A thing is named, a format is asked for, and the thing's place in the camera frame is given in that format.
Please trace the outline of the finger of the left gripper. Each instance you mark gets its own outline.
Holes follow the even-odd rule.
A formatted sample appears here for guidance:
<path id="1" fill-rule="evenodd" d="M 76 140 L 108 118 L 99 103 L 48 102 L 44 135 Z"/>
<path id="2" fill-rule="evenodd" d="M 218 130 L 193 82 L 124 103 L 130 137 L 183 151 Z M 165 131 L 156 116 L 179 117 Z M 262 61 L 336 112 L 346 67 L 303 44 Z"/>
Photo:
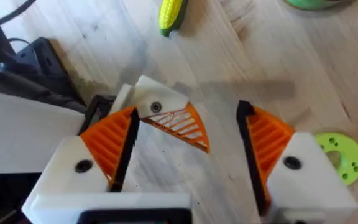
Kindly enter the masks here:
<path id="1" fill-rule="evenodd" d="M 114 103 L 112 104 L 109 114 L 114 114 L 124 109 L 132 98 L 133 91 L 134 86 L 129 84 L 123 84 L 123 86 L 119 90 L 119 93 L 116 96 L 116 99 L 114 100 Z"/>
<path id="2" fill-rule="evenodd" d="M 141 121 L 205 152 L 209 139 L 197 110 L 184 94 L 142 75 L 134 87 Z"/>

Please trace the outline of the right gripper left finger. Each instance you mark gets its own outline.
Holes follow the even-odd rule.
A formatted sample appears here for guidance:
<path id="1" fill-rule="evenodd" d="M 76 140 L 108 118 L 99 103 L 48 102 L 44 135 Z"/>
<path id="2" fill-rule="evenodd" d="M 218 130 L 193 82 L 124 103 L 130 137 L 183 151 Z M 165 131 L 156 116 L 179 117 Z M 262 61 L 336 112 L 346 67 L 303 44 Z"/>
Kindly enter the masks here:
<path id="1" fill-rule="evenodd" d="M 120 192 L 139 130 L 135 106 L 114 112 L 64 139 L 42 173 L 47 190 Z"/>

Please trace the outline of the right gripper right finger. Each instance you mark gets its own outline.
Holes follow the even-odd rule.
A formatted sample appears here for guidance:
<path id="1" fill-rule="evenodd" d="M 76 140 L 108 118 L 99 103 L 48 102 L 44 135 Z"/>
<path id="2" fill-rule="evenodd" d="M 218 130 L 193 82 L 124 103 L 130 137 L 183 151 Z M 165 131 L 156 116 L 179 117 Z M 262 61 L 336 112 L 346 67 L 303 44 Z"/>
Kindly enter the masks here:
<path id="1" fill-rule="evenodd" d="M 261 223 L 345 223 L 358 208 L 311 133 L 246 100 L 236 121 Z"/>

